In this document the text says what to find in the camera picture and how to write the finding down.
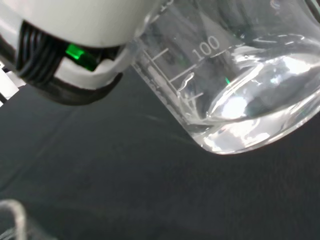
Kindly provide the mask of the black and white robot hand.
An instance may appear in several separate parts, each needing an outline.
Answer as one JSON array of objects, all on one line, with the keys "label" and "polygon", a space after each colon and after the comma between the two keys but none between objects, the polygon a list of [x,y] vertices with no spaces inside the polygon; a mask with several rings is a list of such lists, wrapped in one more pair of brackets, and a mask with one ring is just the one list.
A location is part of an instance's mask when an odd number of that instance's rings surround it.
[{"label": "black and white robot hand", "polygon": [[0,60],[46,98],[69,106],[106,97],[133,62],[162,0],[3,0]]}]

